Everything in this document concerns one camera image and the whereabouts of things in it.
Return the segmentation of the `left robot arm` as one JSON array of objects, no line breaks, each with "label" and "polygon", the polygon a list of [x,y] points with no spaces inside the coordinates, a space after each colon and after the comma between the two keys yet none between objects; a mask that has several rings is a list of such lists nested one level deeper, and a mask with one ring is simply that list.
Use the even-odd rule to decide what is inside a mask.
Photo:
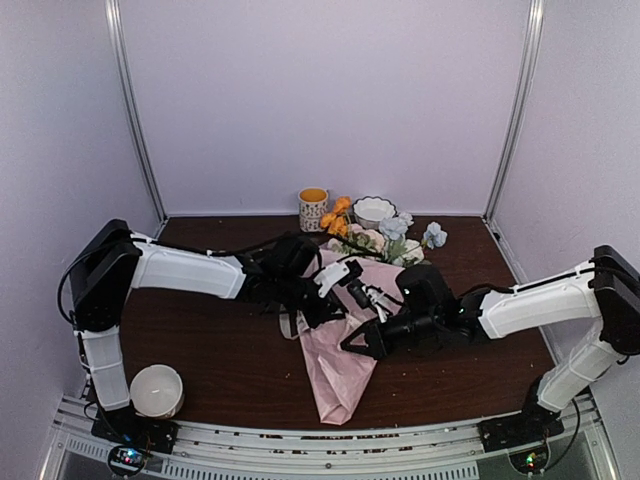
[{"label": "left robot arm", "polygon": [[[347,313],[336,291],[357,277],[352,259],[327,260],[311,235],[284,233],[257,244],[222,249],[179,245],[107,222],[62,273],[57,307],[80,343],[83,367],[107,413],[106,429],[123,444],[137,442],[144,424],[129,408],[122,334],[177,320],[205,306],[280,306],[315,329]],[[179,306],[179,301],[186,306]]]}]

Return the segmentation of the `pink fake flower stem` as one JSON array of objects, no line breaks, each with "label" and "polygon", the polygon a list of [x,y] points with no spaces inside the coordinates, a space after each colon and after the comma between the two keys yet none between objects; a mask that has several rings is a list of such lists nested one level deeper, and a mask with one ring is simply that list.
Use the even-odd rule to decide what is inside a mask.
[{"label": "pink fake flower stem", "polygon": [[346,236],[346,241],[330,239],[327,249],[337,254],[364,256],[373,260],[385,260],[387,241],[378,231],[364,229],[359,224],[352,224]]}]

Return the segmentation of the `patterned mug with orange inside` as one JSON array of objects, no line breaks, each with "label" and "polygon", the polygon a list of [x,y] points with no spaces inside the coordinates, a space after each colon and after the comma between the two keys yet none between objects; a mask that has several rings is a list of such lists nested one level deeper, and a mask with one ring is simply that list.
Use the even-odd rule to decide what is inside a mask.
[{"label": "patterned mug with orange inside", "polygon": [[298,194],[299,227],[302,232],[320,232],[321,220],[327,213],[329,194],[325,189],[309,187]]}]

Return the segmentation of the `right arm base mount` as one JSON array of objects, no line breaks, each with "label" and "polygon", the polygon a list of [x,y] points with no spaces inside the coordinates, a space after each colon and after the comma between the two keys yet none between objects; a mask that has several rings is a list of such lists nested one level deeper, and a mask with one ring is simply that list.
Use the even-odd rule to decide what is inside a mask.
[{"label": "right arm base mount", "polygon": [[477,427],[486,453],[506,450],[511,467],[529,477],[551,465],[549,440],[564,432],[560,420],[542,425],[520,414],[485,420]]}]

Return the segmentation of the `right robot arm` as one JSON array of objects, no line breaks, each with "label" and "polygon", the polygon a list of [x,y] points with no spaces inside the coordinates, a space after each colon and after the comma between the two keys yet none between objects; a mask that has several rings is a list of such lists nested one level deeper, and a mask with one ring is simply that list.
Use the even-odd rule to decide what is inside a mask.
[{"label": "right robot arm", "polygon": [[461,296],[433,265],[413,265],[395,282],[403,296],[400,311],[361,324],[342,341],[342,350],[380,360],[404,340],[473,344],[543,325],[593,320],[569,357],[532,384],[513,417],[513,433],[522,441],[535,440],[578,393],[639,352],[639,272],[609,245],[556,276],[512,287],[478,285]]}]

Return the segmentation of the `beige ribbon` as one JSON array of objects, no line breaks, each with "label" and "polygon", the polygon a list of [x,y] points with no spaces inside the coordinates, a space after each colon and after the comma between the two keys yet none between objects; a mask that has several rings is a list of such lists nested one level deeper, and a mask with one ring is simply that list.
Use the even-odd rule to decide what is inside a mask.
[{"label": "beige ribbon", "polygon": [[284,306],[281,306],[278,320],[280,333],[285,339],[296,340],[299,338],[299,326],[302,325],[302,321],[304,320],[304,316],[300,310],[292,312]]}]

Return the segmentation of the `pink purple wrapping paper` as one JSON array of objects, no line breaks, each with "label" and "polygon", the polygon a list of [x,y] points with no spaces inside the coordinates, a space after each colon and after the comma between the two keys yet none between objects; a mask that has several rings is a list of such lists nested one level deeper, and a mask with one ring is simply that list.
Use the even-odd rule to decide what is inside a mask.
[{"label": "pink purple wrapping paper", "polygon": [[299,314],[296,326],[319,420],[339,426],[352,418],[377,364],[343,351],[340,342],[375,314],[360,308],[346,288],[335,286],[332,291],[347,309],[344,319],[312,329]]}]

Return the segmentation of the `light blue fake flower stem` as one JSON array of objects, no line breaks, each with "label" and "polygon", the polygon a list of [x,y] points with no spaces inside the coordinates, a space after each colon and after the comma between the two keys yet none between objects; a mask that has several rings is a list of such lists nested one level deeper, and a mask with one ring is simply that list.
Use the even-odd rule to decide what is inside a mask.
[{"label": "light blue fake flower stem", "polygon": [[[388,240],[397,241],[405,238],[409,227],[414,224],[413,216],[407,212],[401,212],[393,217],[384,218],[379,222],[379,231]],[[420,244],[428,249],[441,248],[445,245],[448,233],[442,229],[438,222],[427,225]]]}]

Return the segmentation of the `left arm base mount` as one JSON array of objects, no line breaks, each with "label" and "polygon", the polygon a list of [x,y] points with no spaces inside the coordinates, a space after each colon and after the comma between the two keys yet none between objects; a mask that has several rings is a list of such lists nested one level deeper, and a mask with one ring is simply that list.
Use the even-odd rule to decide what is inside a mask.
[{"label": "left arm base mount", "polygon": [[130,477],[146,468],[157,454],[173,452],[179,426],[169,420],[136,418],[136,426],[127,433],[119,432],[102,416],[91,428],[94,437],[114,443],[107,453],[107,466],[117,476]]}]

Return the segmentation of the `orange fake flower stem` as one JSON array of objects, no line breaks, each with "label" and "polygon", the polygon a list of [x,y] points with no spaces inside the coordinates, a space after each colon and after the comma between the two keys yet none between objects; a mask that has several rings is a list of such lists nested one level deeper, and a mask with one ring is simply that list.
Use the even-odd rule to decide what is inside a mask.
[{"label": "orange fake flower stem", "polygon": [[338,197],[329,213],[322,216],[320,228],[330,235],[346,238],[349,234],[349,209],[351,199],[348,196]]}]

